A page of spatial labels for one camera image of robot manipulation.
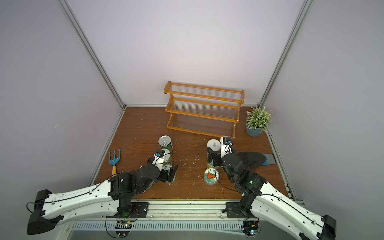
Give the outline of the white green seed can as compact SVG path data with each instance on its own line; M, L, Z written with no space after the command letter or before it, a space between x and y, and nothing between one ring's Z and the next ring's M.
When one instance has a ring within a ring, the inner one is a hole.
M171 153L165 149L165 153L163 155L163 166L165 165L171 165L173 161Z

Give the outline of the strawberry seed can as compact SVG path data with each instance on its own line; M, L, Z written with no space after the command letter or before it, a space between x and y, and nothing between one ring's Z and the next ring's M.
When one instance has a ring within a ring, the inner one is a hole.
M207 168L204 171L203 179L206 185L215 185L218 183L218 180L220 178L220 174L217 169L215 168Z

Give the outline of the watermelon seed can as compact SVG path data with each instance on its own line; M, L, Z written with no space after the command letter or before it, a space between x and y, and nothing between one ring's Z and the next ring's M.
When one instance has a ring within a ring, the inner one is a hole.
M170 136L167 136L167 135L161 136L158 140L158 143L162 149L167 149L170 153L173 152L174 147L173 147L172 139Z

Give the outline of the yellow green lidded seed jar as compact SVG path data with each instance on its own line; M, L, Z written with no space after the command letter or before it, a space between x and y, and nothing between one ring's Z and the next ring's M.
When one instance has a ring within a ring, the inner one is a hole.
M207 157L207 166L209 168L219 168L222 165L222 158L220 156Z

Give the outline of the white black seed can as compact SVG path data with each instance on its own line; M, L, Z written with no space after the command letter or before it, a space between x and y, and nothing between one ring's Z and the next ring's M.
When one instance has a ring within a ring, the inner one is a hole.
M220 156L221 155L221 142L217 139L211 139L207 142L207 156Z

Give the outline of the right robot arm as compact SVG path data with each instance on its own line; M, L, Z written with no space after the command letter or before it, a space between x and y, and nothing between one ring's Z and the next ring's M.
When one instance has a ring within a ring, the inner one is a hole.
M265 154L257 152L225 155L207 148L209 159L214 166L220 165L235 191L242 199L232 206L246 218L261 218L297 240L334 240L337 221L329 215L317 215L279 192L265 178L253 171L267 161Z

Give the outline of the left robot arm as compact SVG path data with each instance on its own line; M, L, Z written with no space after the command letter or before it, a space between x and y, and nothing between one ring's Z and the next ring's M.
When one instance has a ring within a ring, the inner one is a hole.
M119 173L96 186L55 194L37 193L33 202L27 234L37 235L72 220L93 216L127 218L134 213L132 198L145 193L154 183L172 182L178 166L165 170L160 165L146 165L137 171Z

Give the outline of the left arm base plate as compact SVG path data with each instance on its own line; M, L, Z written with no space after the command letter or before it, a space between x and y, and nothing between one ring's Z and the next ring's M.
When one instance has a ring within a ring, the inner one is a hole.
M108 215L108 218L146 218L149 210L149 205L149 202L133 202L130 205L118 207L117 212L113 215Z

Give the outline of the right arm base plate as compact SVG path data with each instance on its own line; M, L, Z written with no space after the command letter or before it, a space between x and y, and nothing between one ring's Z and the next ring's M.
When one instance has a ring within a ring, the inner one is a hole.
M226 207L222 210L222 213L225 213L229 219L255 217L248 206L239 202L226 202Z

